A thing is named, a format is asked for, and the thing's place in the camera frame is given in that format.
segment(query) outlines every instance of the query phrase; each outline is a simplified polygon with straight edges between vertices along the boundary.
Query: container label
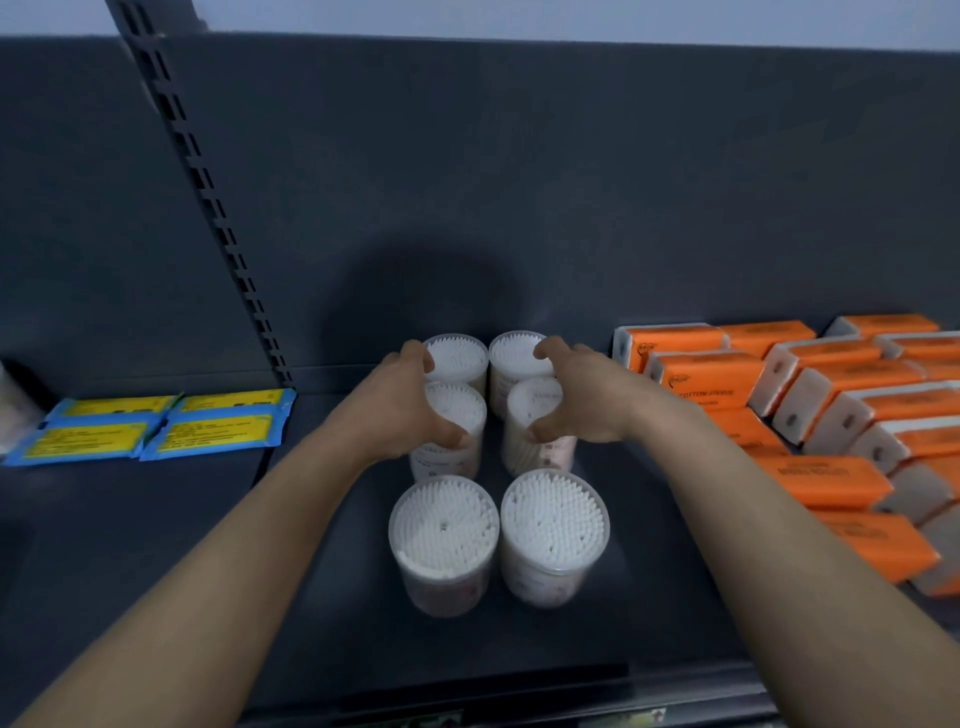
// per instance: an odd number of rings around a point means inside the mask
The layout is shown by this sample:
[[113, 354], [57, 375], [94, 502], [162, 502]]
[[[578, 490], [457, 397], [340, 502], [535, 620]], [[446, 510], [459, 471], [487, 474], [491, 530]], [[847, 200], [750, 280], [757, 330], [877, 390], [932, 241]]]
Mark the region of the container label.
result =
[[123, 397], [116, 400], [77, 400], [63, 413], [65, 417], [83, 415], [128, 415], [133, 412], [162, 412], [179, 395], [163, 397]]
[[179, 423], [170, 427], [157, 451], [262, 442], [267, 439], [273, 420], [272, 415], [251, 415]]
[[261, 389], [256, 392], [233, 392], [227, 395], [188, 397], [183, 401], [181, 412], [198, 412], [204, 409], [245, 407], [251, 404], [279, 404], [282, 389]]
[[146, 423], [56, 427], [46, 430], [27, 450], [24, 457], [129, 452], [136, 447], [146, 431]]

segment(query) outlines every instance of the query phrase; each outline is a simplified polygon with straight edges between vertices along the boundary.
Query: person's right arm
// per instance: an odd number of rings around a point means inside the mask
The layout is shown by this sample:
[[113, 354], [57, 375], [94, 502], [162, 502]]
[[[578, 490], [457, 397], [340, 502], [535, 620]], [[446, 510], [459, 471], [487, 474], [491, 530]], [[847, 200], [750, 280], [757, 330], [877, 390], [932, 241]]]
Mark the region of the person's right arm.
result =
[[698, 405], [559, 337], [537, 355], [553, 362], [564, 401], [532, 437], [646, 448], [791, 726], [960, 724], [960, 646]]

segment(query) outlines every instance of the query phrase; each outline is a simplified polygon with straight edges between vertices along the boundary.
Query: blue and yellow packet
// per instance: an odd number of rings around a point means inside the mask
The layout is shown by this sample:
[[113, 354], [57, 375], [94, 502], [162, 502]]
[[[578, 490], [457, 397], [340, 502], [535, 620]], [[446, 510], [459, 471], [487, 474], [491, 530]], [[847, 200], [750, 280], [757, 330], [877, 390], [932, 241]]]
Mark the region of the blue and yellow packet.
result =
[[63, 400], [7, 455], [8, 466], [137, 457], [180, 395]]
[[273, 448], [283, 439], [283, 425], [296, 398], [292, 389], [187, 397], [173, 409], [140, 459]]

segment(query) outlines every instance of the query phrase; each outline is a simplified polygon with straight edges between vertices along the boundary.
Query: cotton swab container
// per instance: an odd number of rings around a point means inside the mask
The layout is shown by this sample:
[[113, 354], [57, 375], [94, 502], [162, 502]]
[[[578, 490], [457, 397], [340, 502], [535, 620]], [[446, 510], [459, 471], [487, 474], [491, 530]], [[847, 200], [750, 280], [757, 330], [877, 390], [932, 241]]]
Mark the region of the cotton swab container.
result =
[[510, 475], [518, 477], [539, 468], [568, 471], [573, 467], [577, 438], [567, 435], [543, 445], [528, 442], [526, 438], [527, 427], [553, 412], [563, 399], [564, 390], [552, 376], [524, 379], [510, 391], [500, 451]]
[[487, 422], [487, 403], [466, 384], [432, 382], [426, 385], [426, 400], [441, 417], [465, 429], [470, 443], [465, 449], [447, 449], [432, 443], [410, 453], [414, 480], [435, 475], [462, 475], [474, 478], [480, 470], [483, 427]]
[[607, 506], [583, 478], [531, 471], [500, 506], [500, 569], [516, 598], [541, 609], [566, 604], [610, 540]]
[[43, 410], [20, 389], [0, 363], [0, 458], [43, 421]]
[[434, 369], [427, 381], [447, 381], [468, 384], [487, 395], [487, 365], [490, 353], [480, 339], [463, 333], [444, 333], [423, 342], [433, 357]]
[[430, 617], [459, 617], [490, 584], [500, 519], [493, 499], [472, 480], [438, 475], [400, 497], [389, 536], [414, 605]]
[[537, 359], [534, 347], [545, 339], [533, 331], [507, 331], [490, 344], [490, 408], [501, 420], [514, 385], [531, 376], [553, 376], [549, 359]]

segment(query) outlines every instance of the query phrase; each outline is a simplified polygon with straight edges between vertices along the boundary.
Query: person's right hand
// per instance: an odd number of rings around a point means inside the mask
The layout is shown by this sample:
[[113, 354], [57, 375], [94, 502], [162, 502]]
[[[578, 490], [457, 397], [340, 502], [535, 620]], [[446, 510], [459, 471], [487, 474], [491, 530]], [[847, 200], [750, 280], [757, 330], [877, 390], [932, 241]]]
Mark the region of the person's right hand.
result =
[[684, 406], [653, 380], [631, 372], [584, 344], [571, 349], [559, 336], [544, 339], [534, 349], [537, 359], [549, 358], [564, 390], [564, 400], [529, 428], [529, 437], [549, 443], [575, 435], [592, 443], [609, 443], [636, 436], [642, 410], [659, 403]]

